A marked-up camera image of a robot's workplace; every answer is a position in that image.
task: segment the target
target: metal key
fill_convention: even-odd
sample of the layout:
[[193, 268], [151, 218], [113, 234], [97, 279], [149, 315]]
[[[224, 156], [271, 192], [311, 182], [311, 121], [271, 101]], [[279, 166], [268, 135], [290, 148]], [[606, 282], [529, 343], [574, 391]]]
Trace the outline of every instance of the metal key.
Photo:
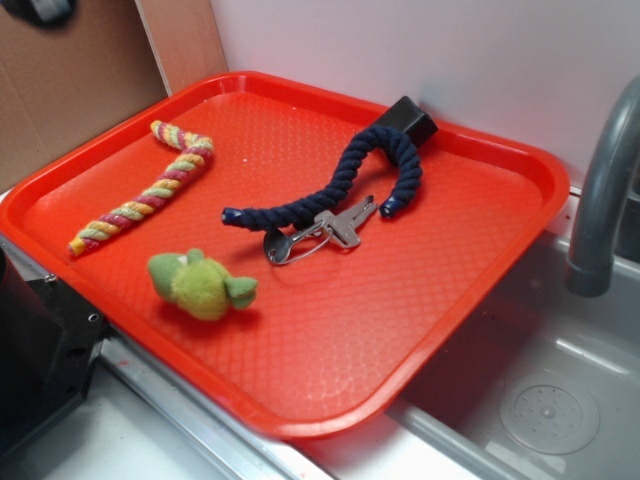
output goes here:
[[334, 215], [329, 210], [320, 212], [313, 219], [316, 223], [324, 220], [323, 230], [329, 233], [331, 230], [331, 240], [342, 248], [353, 248], [360, 245], [360, 237], [356, 229], [369, 218], [378, 205], [373, 203], [373, 195], [369, 195], [360, 203], [351, 208]]
[[[280, 230], [267, 232], [263, 242], [264, 253], [271, 263], [285, 265], [311, 255], [330, 240], [342, 248], [357, 247], [360, 245], [360, 237], [356, 233], [356, 228], [362, 225], [377, 207], [373, 203], [373, 196], [369, 195], [357, 205], [338, 215], [334, 215], [329, 210], [320, 212], [314, 218], [312, 226], [292, 235], [285, 235]], [[327, 234], [321, 243], [301, 255], [291, 257], [291, 250], [297, 243], [305, 238], [317, 236], [321, 231]]]

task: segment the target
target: tray rim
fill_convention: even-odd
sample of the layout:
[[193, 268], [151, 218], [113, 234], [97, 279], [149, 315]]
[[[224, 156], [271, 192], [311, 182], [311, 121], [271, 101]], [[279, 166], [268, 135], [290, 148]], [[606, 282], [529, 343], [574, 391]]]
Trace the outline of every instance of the tray rim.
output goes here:
[[[386, 109], [386, 107], [379, 104], [259, 72], [240, 71], [214, 75], [116, 125], [21, 181], [0, 203], [0, 231], [45, 269], [64, 279], [92, 303], [97, 303], [96, 306], [105, 310], [105, 314], [112, 314], [115, 317], [124, 307], [117, 305], [117, 302], [109, 302], [111, 304], [105, 305], [106, 308], [99, 305], [105, 302], [102, 301], [101, 297], [96, 302], [99, 297], [97, 289], [74, 271], [71, 259], [65, 261], [59, 258], [20, 229], [20, 212], [26, 211], [29, 206], [38, 201], [38, 198], [55, 190], [68, 179], [74, 178], [80, 171], [108, 158], [108, 154], [95, 155], [91, 158], [91, 155], [86, 155], [87, 152], [97, 147], [106, 148], [108, 146], [107, 149], [114, 153], [128, 143], [148, 135], [148, 125], [156, 118], [171, 121], [173, 117], [214, 95], [251, 92], [259, 95], [266, 94], [269, 97], [281, 100], [281, 97], [274, 94], [274, 91], [291, 92], [294, 90], [298, 95], [296, 98], [300, 100], [297, 105], [306, 107], [312, 104], [314, 99], [316, 99], [317, 104], [317, 99], [321, 97], [322, 108], [320, 111], [322, 113], [332, 116], [348, 116], [348, 120], [354, 123], [362, 123], [363, 125], [370, 123]], [[463, 150], [475, 148], [481, 151], [486, 149], [495, 153], [495, 150], [499, 149], [509, 152], [510, 155], [517, 154], [522, 156], [523, 159], [532, 160], [533, 162], [522, 162], [517, 171], [512, 168], [509, 171], [515, 171], [532, 180], [541, 191], [543, 205], [538, 210], [535, 219], [520, 231], [514, 241], [478, 277], [463, 297], [456, 301], [445, 315], [434, 324], [429, 335], [421, 339], [405, 360], [393, 370], [366, 400], [334, 417], [291, 421], [274, 414], [260, 404], [258, 400], [251, 398], [235, 385], [233, 385], [235, 389], [233, 400], [226, 399], [225, 401], [221, 398], [213, 398], [213, 395], [209, 392], [228, 391], [229, 382], [225, 381], [221, 375], [193, 362], [184, 352], [157, 332], [154, 332], [155, 335], [150, 338], [149, 329], [144, 328], [144, 325], [139, 325], [138, 322], [130, 322], [132, 324], [123, 329], [124, 333], [151, 351], [163, 363], [184, 376], [207, 396], [213, 398], [214, 401], [219, 402], [229, 409], [231, 413], [268, 435], [283, 439], [326, 436], [354, 426], [384, 409], [395, 398], [395, 395], [389, 395], [389, 392], [399, 393], [413, 374], [428, 362], [430, 356], [437, 349], [437, 346], [434, 348], [434, 343], [437, 343], [438, 346], [441, 345], [455, 332], [464, 321], [465, 313], [472, 310], [486, 295], [486, 285], [494, 286], [506, 274], [511, 265], [535, 241], [548, 222], [564, 206], [569, 195], [569, 179], [566, 171], [559, 160], [546, 151], [441, 121], [437, 118], [436, 122], [440, 128], [438, 135], [442, 137], [447, 135], [455, 136], [455, 140]], [[80, 164], [74, 163], [77, 158], [82, 158], [83, 162]], [[483, 161], [482, 158], [474, 158], [474, 160]], [[47, 180], [52, 175], [56, 176], [57, 181], [48, 182], [47, 184]], [[545, 181], [540, 180], [540, 177], [546, 177]], [[455, 322], [454, 328], [451, 327], [451, 320], [447, 321], [449, 318], [459, 318]]]

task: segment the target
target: faucet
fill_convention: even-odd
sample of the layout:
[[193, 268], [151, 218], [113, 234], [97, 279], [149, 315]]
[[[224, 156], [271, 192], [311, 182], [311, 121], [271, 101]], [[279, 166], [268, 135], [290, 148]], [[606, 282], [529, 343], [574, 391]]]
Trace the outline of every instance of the faucet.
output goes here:
[[613, 255], [640, 261], [640, 76], [620, 95], [598, 140], [576, 214], [565, 286], [583, 297], [609, 289]]

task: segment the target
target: sink basin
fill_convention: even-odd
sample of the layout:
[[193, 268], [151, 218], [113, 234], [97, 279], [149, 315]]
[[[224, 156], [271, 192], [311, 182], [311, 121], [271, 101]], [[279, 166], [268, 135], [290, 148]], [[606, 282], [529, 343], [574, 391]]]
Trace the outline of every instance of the sink basin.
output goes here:
[[640, 478], [640, 269], [616, 260], [606, 295], [577, 297], [567, 248], [540, 237], [395, 408], [481, 477]]

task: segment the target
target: plastic tray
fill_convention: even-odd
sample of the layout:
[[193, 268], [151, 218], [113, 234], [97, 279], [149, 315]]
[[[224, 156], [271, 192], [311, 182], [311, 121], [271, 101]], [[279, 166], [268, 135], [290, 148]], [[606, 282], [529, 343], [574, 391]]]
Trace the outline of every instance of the plastic tray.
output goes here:
[[[423, 185], [391, 220], [378, 213], [352, 250], [326, 246], [283, 267], [262, 234], [222, 225], [223, 207], [271, 207], [319, 190], [351, 137], [386, 107], [259, 73], [202, 81], [17, 186], [0, 229], [110, 321], [256, 429], [327, 435], [381, 411], [563, 206], [549, 154], [438, 121], [420, 150]], [[209, 135], [212, 164], [158, 213], [72, 258], [84, 225], [146, 188], [177, 151], [156, 119]], [[397, 171], [364, 161], [342, 207], [386, 198]], [[199, 247], [259, 280], [246, 311], [218, 323], [164, 303], [146, 272], [157, 253]]]

